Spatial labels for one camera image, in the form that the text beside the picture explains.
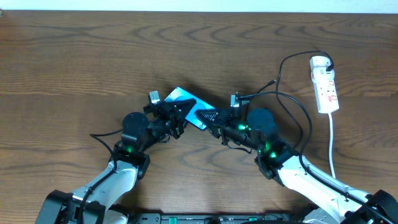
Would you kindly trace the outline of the blue Galaxy smartphone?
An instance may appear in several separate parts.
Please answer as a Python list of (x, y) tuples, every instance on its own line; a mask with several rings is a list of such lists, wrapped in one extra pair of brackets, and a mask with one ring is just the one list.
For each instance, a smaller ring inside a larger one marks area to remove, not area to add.
[(196, 110), (213, 110), (214, 107), (210, 104), (206, 103), (205, 101), (201, 100), (200, 98), (196, 97), (195, 95), (191, 94), (187, 90), (184, 90), (181, 87), (176, 87), (166, 98), (164, 101), (166, 102), (174, 102), (174, 101), (184, 101), (184, 100), (191, 100), (195, 99), (196, 103), (190, 112), (186, 116), (186, 120), (194, 125), (201, 131), (204, 131), (207, 126), (201, 120), (197, 118), (195, 115)]

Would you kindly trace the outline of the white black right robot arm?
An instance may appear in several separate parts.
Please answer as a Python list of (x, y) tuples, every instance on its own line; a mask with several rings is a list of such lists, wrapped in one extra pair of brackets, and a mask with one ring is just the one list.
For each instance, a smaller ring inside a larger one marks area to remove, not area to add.
[(337, 222), (397, 223), (397, 200), (392, 195), (383, 190), (371, 195), (315, 167), (281, 138), (269, 110), (252, 110), (244, 121), (235, 117), (234, 109), (195, 114), (224, 145), (232, 141), (255, 150), (255, 163), (267, 179), (304, 195)]

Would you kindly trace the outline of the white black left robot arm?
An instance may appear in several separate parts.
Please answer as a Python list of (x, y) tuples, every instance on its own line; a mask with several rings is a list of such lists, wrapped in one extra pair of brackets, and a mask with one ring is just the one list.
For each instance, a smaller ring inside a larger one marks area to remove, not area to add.
[(70, 193), (54, 190), (47, 195), (37, 223), (127, 223), (127, 212), (112, 210), (117, 199), (132, 190), (145, 176), (150, 157), (145, 150), (170, 138), (179, 138), (194, 99), (149, 103), (143, 112), (128, 114), (122, 122), (121, 140), (109, 147), (105, 170), (92, 181)]

